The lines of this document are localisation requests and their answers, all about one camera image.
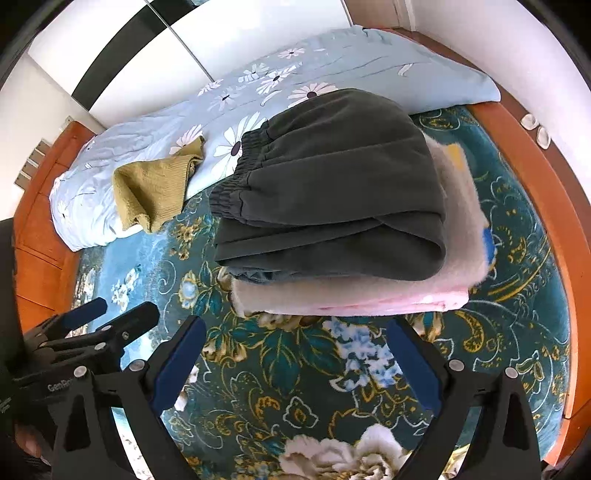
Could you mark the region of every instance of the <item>fleece fabric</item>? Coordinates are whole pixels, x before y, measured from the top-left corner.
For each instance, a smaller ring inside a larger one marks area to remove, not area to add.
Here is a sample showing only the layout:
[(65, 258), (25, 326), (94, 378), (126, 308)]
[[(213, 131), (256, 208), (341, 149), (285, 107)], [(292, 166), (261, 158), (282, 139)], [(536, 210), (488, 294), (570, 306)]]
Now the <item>fleece fabric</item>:
[(488, 221), (462, 148), (425, 137), (445, 195), (446, 259), (441, 270), (422, 281), (367, 276), (315, 278), (269, 285), (233, 280), (232, 300), (241, 316), (254, 312), (292, 315), (379, 316), (443, 312), (462, 307), (468, 290), (489, 269), (483, 239)]

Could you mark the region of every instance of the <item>light blue duvet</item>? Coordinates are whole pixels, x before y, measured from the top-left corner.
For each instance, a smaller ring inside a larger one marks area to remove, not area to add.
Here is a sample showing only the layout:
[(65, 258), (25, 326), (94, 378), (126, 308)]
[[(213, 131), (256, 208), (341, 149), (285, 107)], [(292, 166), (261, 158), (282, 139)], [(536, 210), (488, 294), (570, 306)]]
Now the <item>light blue duvet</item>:
[(123, 231), (113, 200), (113, 171), (174, 153), (198, 135), (205, 160), (186, 198), (231, 175), (244, 132), (308, 98), (358, 88), (398, 102), (409, 114), (499, 101), (487, 75), (396, 34), (354, 26), (308, 38), (205, 85), (187, 100), (114, 125), (84, 146), (50, 194), (57, 233), (74, 251), (106, 245)]

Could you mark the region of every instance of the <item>blue gripper pad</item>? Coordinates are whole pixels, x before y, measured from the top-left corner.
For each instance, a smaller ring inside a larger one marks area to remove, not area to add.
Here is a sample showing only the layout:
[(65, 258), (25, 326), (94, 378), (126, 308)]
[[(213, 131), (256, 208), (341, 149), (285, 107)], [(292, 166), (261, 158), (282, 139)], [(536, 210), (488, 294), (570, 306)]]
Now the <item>blue gripper pad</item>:
[(107, 311), (107, 302), (100, 297), (91, 300), (78, 308), (64, 313), (61, 316), (61, 324), (66, 330), (76, 330), (88, 322), (104, 315)]
[[(410, 332), (405, 332), (405, 329), (396, 320), (390, 321), (386, 328), (388, 347), (408, 384), (413, 389), (418, 402), (424, 409), (431, 410), (436, 416), (441, 410), (440, 381), (416, 344), (416, 340), (419, 342), (423, 342), (423, 340), (410, 326), (408, 328)], [(409, 337), (411, 332), (416, 337), (415, 341)], [(434, 348), (431, 344), (426, 344), (424, 347)]]
[[(148, 360), (150, 369), (158, 369), (153, 379), (153, 395), (150, 402), (156, 415), (174, 405), (193, 365), (201, 355), (206, 339), (205, 322), (199, 317), (189, 317), (173, 338), (169, 342), (161, 343), (151, 355)], [(170, 351), (160, 365), (160, 361), (153, 365), (150, 360), (161, 358), (159, 349)]]

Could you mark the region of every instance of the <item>white wardrobe door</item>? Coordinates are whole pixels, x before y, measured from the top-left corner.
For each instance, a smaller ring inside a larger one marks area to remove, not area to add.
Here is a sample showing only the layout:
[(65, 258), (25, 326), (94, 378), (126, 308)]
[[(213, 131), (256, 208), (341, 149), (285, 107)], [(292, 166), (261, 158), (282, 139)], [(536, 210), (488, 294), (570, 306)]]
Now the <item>white wardrobe door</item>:
[(349, 26), (341, 0), (209, 0), (172, 27), (219, 79), (281, 47)]
[(189, 52), (164, 30), (115, 76), (90, 113), (111, 127), (185, 100), (208, 82)]
[(29, 55), (70, 95), (144, 0), (74, 0), (36, 36)]

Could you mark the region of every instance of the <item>folded clothes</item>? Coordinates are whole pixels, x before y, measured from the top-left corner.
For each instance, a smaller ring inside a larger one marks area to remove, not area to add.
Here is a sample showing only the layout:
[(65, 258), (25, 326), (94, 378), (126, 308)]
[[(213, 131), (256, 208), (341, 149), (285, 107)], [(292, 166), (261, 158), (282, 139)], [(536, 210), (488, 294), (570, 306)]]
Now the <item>folded clothes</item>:
[(443, 264), (444, 202), (421, 131), (391, 100), (346, 89), (242, 136), (210, 195), (216, 261), (236, 278), (423, 280)]
[(113, 196), (123, 230), (140, 224), (145, 232), (160, 230), (181, 213), (187, 181), (203, 161), (199, 136), (171, 157), (134, 161), (113, 172)]
[(488, 221), (480, 209), (461, 147), (443, 146), (429, 137), (426, 140), (447, 212), (447, 255), (439, 272), (422, 281), (357, 276), (255, 285), (233, 280), (232, 301), (237, 314), (378, 316), (462, 307), (468, 301), (468, 289), (488, 273), (491, 258), (484, 240), (489, 234)]

